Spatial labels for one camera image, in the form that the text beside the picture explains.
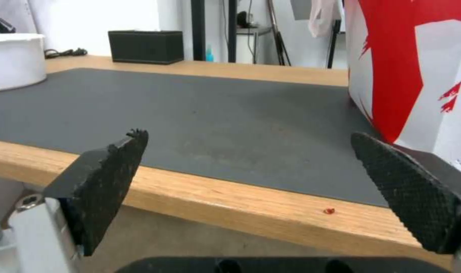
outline wood grain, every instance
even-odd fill
[[[325,69],[205,62],[153,66],[119,64],[93,56],[47,61],[49,72],[76,67],[347,85],[346,71]],[[0,177],[45,186],[76,157],[0,141]],[[407,256],[450,269],[451,256],[423,250],[392,211],[381,207],[144,166],[139,168],[125,204],[348,256]],[[334,208],[335,213],[323,213],[326,208]]]
[[[348,86],[348,74],[341,69],[310,67],[280,67],[261,64],[227,64],[183,61],[167,66],[159,64],[113,63],[110,57],[66,57],[47,60],[47,72],[59,72],[76,67],[117,71],[151,72],[189,76],[262,80],[287,83]]]

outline gray desk mat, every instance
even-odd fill
[[[374,133],[346,89],[73,69],[0,92],[0,140],[80,154],[149,131],[142,165],[387,206],[350,133]]]

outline red debris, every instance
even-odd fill
[[[335,209],[334,208],[324,209],[323,213],[325,213],[325,214],[333,214],[333,213],[335,213]]]

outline black speaker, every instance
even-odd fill
[[[108,31],[113,62],[172,64],[183,60],[181,31]]]

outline textured rubber pad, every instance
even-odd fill
[[[390,208],[422,246],[452,254],[461,243],[461,172],[439,157],[351,137],[357,158]]]
[[[59,200],[75,244],[90,256],[116,216],[148,142],[146,131],[81,154],[44,190]]]

